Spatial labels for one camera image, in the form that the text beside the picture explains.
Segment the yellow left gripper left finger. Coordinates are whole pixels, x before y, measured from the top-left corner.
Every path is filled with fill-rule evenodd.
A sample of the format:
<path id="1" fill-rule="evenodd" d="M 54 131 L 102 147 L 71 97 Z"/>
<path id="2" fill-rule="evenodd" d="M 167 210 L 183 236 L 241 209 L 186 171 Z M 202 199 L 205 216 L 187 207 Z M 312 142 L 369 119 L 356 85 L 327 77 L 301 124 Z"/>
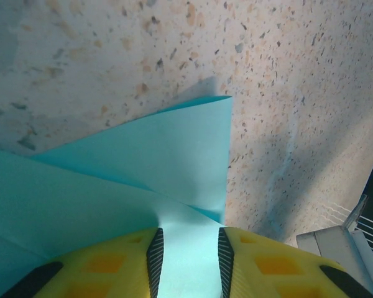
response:
<path id="1" fill-rule="evenodd" d="M 58 256 L 23 276 L 3 297 L 157 297 L 162 228 L 148 228 Z"/>

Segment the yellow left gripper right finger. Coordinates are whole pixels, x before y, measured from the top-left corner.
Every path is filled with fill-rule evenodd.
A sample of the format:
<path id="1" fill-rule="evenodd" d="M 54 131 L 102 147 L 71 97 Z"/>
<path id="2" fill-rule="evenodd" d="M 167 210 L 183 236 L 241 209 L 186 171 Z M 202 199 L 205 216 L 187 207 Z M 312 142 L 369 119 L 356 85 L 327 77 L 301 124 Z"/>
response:
<path id="1" fill-rule="evenodd" d="M 223 297 L 372 297 L 337 262 L 255 233 L 221 227 Z"/>

